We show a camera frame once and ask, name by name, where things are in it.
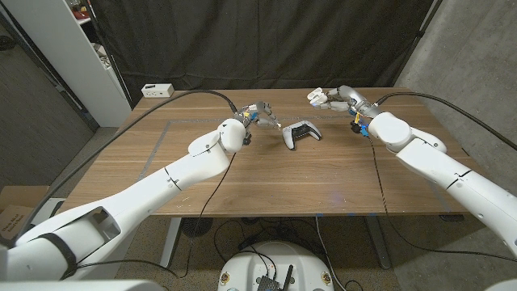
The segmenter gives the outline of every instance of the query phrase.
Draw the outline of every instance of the cardboard box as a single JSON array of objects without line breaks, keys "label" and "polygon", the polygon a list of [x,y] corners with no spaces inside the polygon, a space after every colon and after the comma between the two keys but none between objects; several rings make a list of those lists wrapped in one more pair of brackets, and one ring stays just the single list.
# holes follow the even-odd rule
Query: cardboard box
[{"label": "cardboard box", "polygon": [[6,239],[13,239],[22,228],[32,207],[9,205],[0,213],[0,235]]},{"label": "cardboard box", "polygon": [[5,186],[0,192],[0,236],[14,238],[48,186]]},{"label": "cardboard box", "polygon": [[9,205],[34,208],[47,191],[48,186],[5,186],[0,193],[0,212]]}]

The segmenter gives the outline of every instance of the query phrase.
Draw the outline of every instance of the white power strip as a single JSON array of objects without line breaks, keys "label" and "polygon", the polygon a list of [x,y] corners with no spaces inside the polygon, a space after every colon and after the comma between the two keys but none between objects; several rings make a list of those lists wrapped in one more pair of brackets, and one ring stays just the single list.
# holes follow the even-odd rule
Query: white power strip
[{"label": "white power strip", "polygon": [[172,84],[145,84],[142,88],[144,97],[148,98],[160,98],[160,97],[171,97],[174,93]]}]

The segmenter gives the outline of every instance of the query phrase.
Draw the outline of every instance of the white cable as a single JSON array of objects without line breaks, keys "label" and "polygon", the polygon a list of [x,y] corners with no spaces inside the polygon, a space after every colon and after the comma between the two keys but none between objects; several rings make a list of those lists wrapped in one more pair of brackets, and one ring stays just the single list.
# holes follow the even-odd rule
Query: white cable
[{"label": "white cable", "polygon": [[343,285],[341,285],[341,282],[339,282],[338,277],[336,276],[336,273],[334,273],[334,268],[332,268],[332,263],[330,262],[329,253],[326,251],[325,243],[323,243],[322,235],[320,234],[320,224],[317,221],[316,217],[316,230],[317,230],[317,236],[320,237],[320,242],[322,242],[323,251],[325,251],[326,260],[329,262],[330,271],[332,272],[332,276],[334,276],[334,279],[336,280],[336,283],[338,283],[339,287],[343,291],[347,291]]}]

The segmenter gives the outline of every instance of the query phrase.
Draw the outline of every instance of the electrical cord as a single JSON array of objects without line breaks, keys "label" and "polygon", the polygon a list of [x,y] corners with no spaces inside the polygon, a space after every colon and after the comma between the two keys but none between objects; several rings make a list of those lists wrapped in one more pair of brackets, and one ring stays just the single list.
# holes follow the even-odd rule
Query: electrical cord
[{"label": "electrical cord", "polygon": [[[200,215],[197,217],[197,222],[195,223],[195,226],[194,226],[194,234],[197,232],[197,229],[198,229],[198,226],[200,225],[200,220],[201,220],[201,216],[203,215],[203,212],[204,212],[204,209],[206,209],[207,205],[208,205],[208,202],[210,202],[210,200],[212,199],[212,197],[216,194],[217,192],[217,189],[219,189],[220,185],[223,183],[223,181],[225,180],[225,177],[226,177],[226,174],[228,174],[228,171],[229,171],[229,168],[232,166],[232,162],[233,162],[233,159],[235,158],[235,155],[236,154],[233,154],[233,157],[232,159],[229,161],[229,165],[228,167],[226,168],[226,172],[225,174],[223,175],[223,177],[221,178],[221,181],[219,181],[219,184],[217,185],[216,189],[213,191],[212,195],[210,195],[210,197],[207,199],[207,201],[204,203],[204,206],[203,208],[201,209],[201,213]],[[185,271],[185,274],[182,275],[179,279],[183,279],[184,277],[186,277],[188,275],[188,267],[190,265],[190,262],[191,262],[191,253],[192,253],[192,244],[194,243],[194,238],[191,238],[191,242],[190,242],[190,246],[188,247],[188,255],[187,255],[187,270]]]},{"label": "electrical cord", "polygon": [[326,257],[326,260],[327,262],[329,262],[329,268],[330,268],[330,271],[332,272],[332,276],[334,277],[334,279],[336,280],[336,283],[338,283],[339,287],[341,287],[341,289],[343,291],[347,291],[347,289],[345,289],[345,287],[343,286],[343,284],[341,284],[341,281],[339,281],[339,278],[336,276],[336,273],[334,272],[334,268],[332,268],[332,263],[330,262],[330,258],[329,258],[329,253],[328,251],[326,251],[326,247],[325,247],[325,243],[323,243],[323,238],[322,238],[322,234],[320,234],[320,224],[317,220],[317,217],[316,218],[316,231],[317,231],[317,236],[320,238],[320,242],[322,242],[322,247],[323,247],[323,250],[325,250],[325,257]]},{"label": "electrical cord", "polygon": [[361,286],[361,284],[359,284],[359,282],[358,282],[358,281],[356,281],[356,280],[349,280],[349,281],[345,284],[345,288],[346,288],[350,283],[356,283],[356,284],[359,286],[359,288],[361,288],[361,291],[363,291],[363,286]]},{"label": "electrical cord", "polygon": [[[292,218],[292,217],[287,217],[288,221],[290,222],[291,224],[291,228],[292,228],[292,235],[294,236],[294,238],[296,238],[298,241],[296,242],[297,244],[300,244],[300,245],[303,245],[303,247],[309,249],[312,253],[314,254],[325,254],[325,252],[322,250],[321,246],[319,244],[316,244],[315,242],[311,242],[305,238],[302,238],[299,234],[298,234],[298,231],[296,230],[296,227],[292,224],[294,221],[299,221],[299,222],[304,222],[305,224],[307,224],[308,226],[310,226],[313,230],[314,230],[314,233],[317,233],[316,231],[316,227],[313,226],[312,224],[310,224],[308,221],[305,221],[303,219],[299,219],[299,218]],[[260,223],[260,226],[263,228],[263,232],[266,232],[267,234],[269,234],[271,237],[273,238],[280,238],[280,239],[287,239],[287,240],[291,240],[290,238],[287,238],[287,235],[282,235],[281,233],[279,233],[279,230],[278,228],[280,226],[286,226],[286,225],[283,225],[283,222],[284,221],[268,221],[267,219],[263,219],[265,222],[267,223],[271,223],[271,224],[278,224],[277,227],[272,227],[272,226],[268,226],[268,227],[264,227],[264,225],[262,224],[262,222]],[[272,233],[270,233],[269,231],[267,231],[268,229],[273,229],[277,235],[274,235]]]},{"label": "electrical cord", "polygon": [[68,278],[69,276],[73,275],[74,272],[80,268],[86,268],[86,267],[91,267],[91,266],[99,266],[99,265],[104,265],[104,264],[117,264],[117,263],[139,263],[139,264],[150,264],[156,268],[159,268],[161,269],[162,271],[165,271],[165,272],[168,272],[170,274],[172,274],[176,279],[178,279],[178,275],[176,275],[176,273],[168,268],[165,268],[163,267],[162,265],[160,264],[156,264],[156,263],[153,263],[153,262],[150,262],[150,261],[147,261],[147,260],[143,260],[143,259],[118,259],[118,260],[112,260],[112,261],[106,261],[106,262],[97,262],[97,263],[91,263],[91,264],[83,264],[83,265],[80,265],[80,266],[77,266],[75,268],[75,270],[73,272],[69,272],[65,275],[65,278]]},{"label": "electrical cord", "polygon": [[223,260],[223,262],[228,262],[227,259],[225,259],[225,257],[223,256],[223,254],[221,254],[221,251],[219,251],[219,247],[217,247],[217,233],[219,233],[219,230],[227,225],[228,223],[230,222],[235,222],[237,224],[239,224],[239,226],[241,227],[241,233],[242,233],[242,240],[246,240],[246,236],[244,235],[244,229],[242,228],[242,225],[239,223],[239,221],[235,221],[235,220],[228,220],[228,221],[225,221],[225,223],[221,224],[219,227],[217,227],[216,229],[216,232],[213,234],[213,246],[216,248],[216,252],[217,254],[219,255],[219,257]]},{"label": "electrical cord", "polygon": [[512,261],[512,262],[516,262],[517,263],[517,259],[514,259],[514,258],[509,258],[509,257],[506,257],[506,256],[503,256],[503,255],[493,255],[493,254],[487,254],[487,253],[484,253],[484,252],[480,252],[480,251],[449,251],[449,250],[434,250],[434,249],[430,249],[430,248],[427,248],[427,247],[420,247],[420,246],[417,246],[415,244],[413,244],[412,242],[408,241],[404,236],[402,236],[402,234],[398,231],[398,229],[395,227],[395,225],[392,223],[389,215],[388,215],[388,207],[386,206],[386,199],[385,199],[385,192],[384,192],[384,189],[382,188],[382,182],[380,181],[380,174],[379,174],[379,167],[377,166],[377,158],[376,158],[376,155],[375,155],[375,147],[373,146],[373,142],[372,142],[372,139],[370,137],[367,137],[367,139],[370,141],[370,146],[372,146],[372,152],[373,152],[373,162],[375,164],[375,170],[376,170],[376,173],[377,173],[377,179],[379,180],[379,187],[380,187],[380,194],[382,195],[382,203],[384,204],[384,207],[385,207],[385,212],[386,212],[386,217],[388,218],[388,222],[389,224],[391,225],[391,227],[393,228],[393,230],[395,230],[395,233],[397,233],[397,235],[402,238],[402,240],[404,242],[406,242],[407,244],[409,244],[410,246],[414,247],[414,248],[417,248],[419,250],[422,250],[422,251],[431,251],[431,252],[435,252],[435,253],[444,253],[444,254],[462,254],[462,255],[484,255],[484,256],[489,256],[489,257],[494,257],[494,258],[498,258],[498,259],[506,259],[506,260],[509,260],[509,261]]},{"label": "electrical cord", "polygon": [[20,231],[16,235],[15,239],[13,240],[13,242],[16,242],[23,234],[25,234],[28,231],[29,226],[30,226],[32,220],[34,219],[34,217],[36,216],[36,214],[41,210],[41,208],[48,201],[48,199],[50,199],[52,196],[54,196],[54,194],[56,194],[57,189],[61,188],[70,178],[72,178],[79,170],[81,170],[81,168],[83,168],[91,159],[93,159],[95,156],[97,156],[97,154],[99,154],[102,150],[104,150],[107,146],[109,146],[114,140],[116,140],[123,133],[128,131],[133,125],[138,123],[138,121],[144,119],[144,117],[149,115],[151,112],[154,112],[156,109],[159,109],[160,107],[162,107],[162,106],[164,106],[164,105],[166,105],[166,104],[168,104],[168,103],[170,103],[172,101],[180,99],[183,96],[190,95],[190,94],[195,94],[195,93],[207,93],[207,94],[212,94],[212,95],[219,96],[219,97],[221,97],[222,99],[224,99],[224,100],[226,100],[228,102],[228,104],[229,104],[229,106],[230,106],[230,108],[231,108],[233,113],[237,112],[237,108],[235,107],[233,102],[228,97],[226,97],[225,95],[223,95],[223,94],[221,94],[219,92],[211,91],[211,90],[192,90],[192,91],[186,91],[186,92],[180,93],[180,94],[178,94],[176,96],[172,96],[169,99],[166,99],[165,101],[163,101],[163,102],[161,102],[161,103],[159,103],[157,105],[154,105],[149,110],[147,110],[146,112],[142,113],[135,120],[131,121],[128,125],[124,126],[121,130],[119,130],[112,138],[110,138],[108,141],[106,141],[106,143],[101,145],[93,154],[88,156],[88,158],[85,158],[77,167],[75,167],[65,178],[63,178],[56,185],[56,187],[54,187],[53,189],[48,191],[48,193],[41,199],[40,203],[38,203],[34,207],[34,209],[31,211],[31,213],[29,214],[28,218],[23,223],[22,227],[20,228]]},{"label": "electrical cord", "polygon": [[[213,246],[216,248],[217,254],[221,257],[221,259],[225,262],[225,264],[226,264],[226,262],[228,262],[228,260],[225,259],[225,257],[221,254],[221,251],[219,251],[219,248],[217,247],[216,238],[217,238],[217,233],[219,232],[219,230],[230,222],[235,222],[239,225],[239,227],[241,228],[242,239],[246,240],[246,236],[244,235],[244,229],[242,228],[242,225],[239,221],[228,220],[225,223],[221,224],[219,227],[217,227],[216,232],[213,234]],[[256,255],[258,255],[260,257],[260,259],[264,262],[264,266],[266,266],[266,277],[268,277],[268,278],[269,278],[269,268],[267,267],[266,261],[264,260],[263,256],[266,257],[267,259],[269,259],[271,261],[271,263],[273,264],[273,267],[275,268],[275,274],[273,275],[273,280],[274,280],[276,278],[275,262],[273,262],[273,260],[271,258],[269,258],[268,256],[257,252],[257,250],[253,247],[253,245],[250,245],[250,247],[251,247],[251,249],[253,249],[253,251],[240,251],[240,252],[251,252],[251,253],[255,253]]]},{"label": "electrical cord", "polygon": [[449,106],[450,108],[456,110],[457,112],[463,114],[464,116],[467,116],[470,120],[474,121],[475,123],[479,124],[482,128],[488,130],[490,133],[495,135],[496,138],[500,139],[502,142],[506,143],[507,145],[512,147],[514,150],[517,150],[517,145],[514,142],[512,142],[508,138],[504,137],[501,133],[498,133],[495,129],[492,129],[490,126],[488,126],[483,121],[479,120],[478,118],[476,118],[472,114],[466,112],[465,110],[457,107],[456,105],[448,102],[447,100],[441,99],[441,98],[433,96],[433,95],[423,94],[423,93],[418,93],[418,92],[393,92],[393,93],[389,93],[387,95],[380,97],[380,99],[377,100],[377,102],[375,102],[374,105],[381,105],[389,97],[400,96],[400,95],[418,96],[418,97],[432,99],[434,101],[438,101],[442,104],[445,104],[445,105]]},{"label": "electrical cord", "polygon": [[273,264],[273,268],[275,269],[275,274],[273,275],[273,280],[276,279],[276,265],[275,265],[275,262],[273,262],[273,260],[270,257],[268,257],[267,255],[264,255],[263,253],[257,252],[257,250],[255,250],[255,249],[253,251],[239,251],[239,252],[249,252],[249,253],[252,253],[252,254],[257,254],[258,256],[264,256],[264,257],[266,257],[266,259],[269,259],[271,261],[271,263]]}]

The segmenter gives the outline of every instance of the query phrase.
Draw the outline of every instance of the gray wall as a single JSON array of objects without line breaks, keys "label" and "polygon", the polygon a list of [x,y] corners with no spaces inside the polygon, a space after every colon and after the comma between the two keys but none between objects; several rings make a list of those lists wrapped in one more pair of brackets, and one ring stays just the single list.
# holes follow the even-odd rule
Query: gray wall
[{"label": "gray wall", "polygon": [[92,135],[19,46],[0,52],[0,189],[50,185]]},{"label": "gray wall", "polygon": [[[517,1],[443,1],[396,86],[451,101],[517,143]],[[423,101],[488,178],[517,195],[517,152],[452,109]]]}]

